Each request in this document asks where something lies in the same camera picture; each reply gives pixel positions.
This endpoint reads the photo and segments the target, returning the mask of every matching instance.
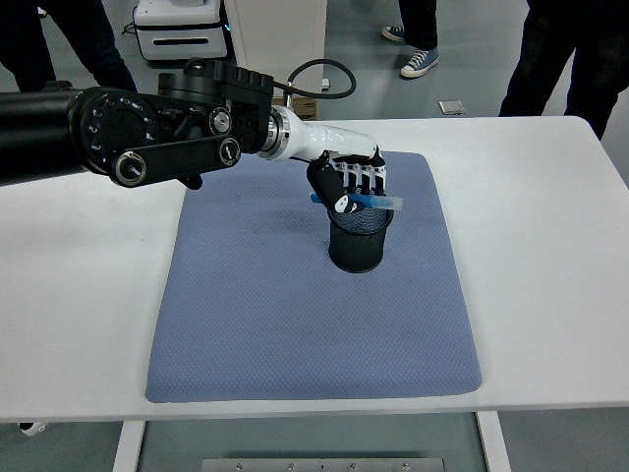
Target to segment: table leg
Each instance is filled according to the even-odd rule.
[[[136,472],[144,437],[145,421],[125,421],[120,432],[112,472]]]

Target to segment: jeans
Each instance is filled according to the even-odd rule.
[[[99,85],[137,91],[100,0],[2,0],[0,63],[21,91],[56,80],[37,6],[57,24]]]
[[[398,0],[398,3],[406,43],[424,51],[435,49],[436,0]]]
[[[618,95],[629,87],[629,2],[529,2],[520,61],[499,116],[537,116],[574,52],[566,115],[602,137]]]

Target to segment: metal bracket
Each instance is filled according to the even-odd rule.
[[[445,472],[442,458],[204,459],[201,472]]]

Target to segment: black mesh pen holder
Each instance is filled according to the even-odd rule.
[[[330,218],[328,254],[334,264],[353,273],[369,272],[382,261],[386,228],[393,210],[365,208],[357,213],[327,213]]]

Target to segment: blue padded mat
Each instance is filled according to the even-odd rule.
[[[306,164],[244,155],[188,191],[155,330],[151,402],[394,398],[482,377],[432,175],[386,152],[404,206],[374,270],[329,259]]]

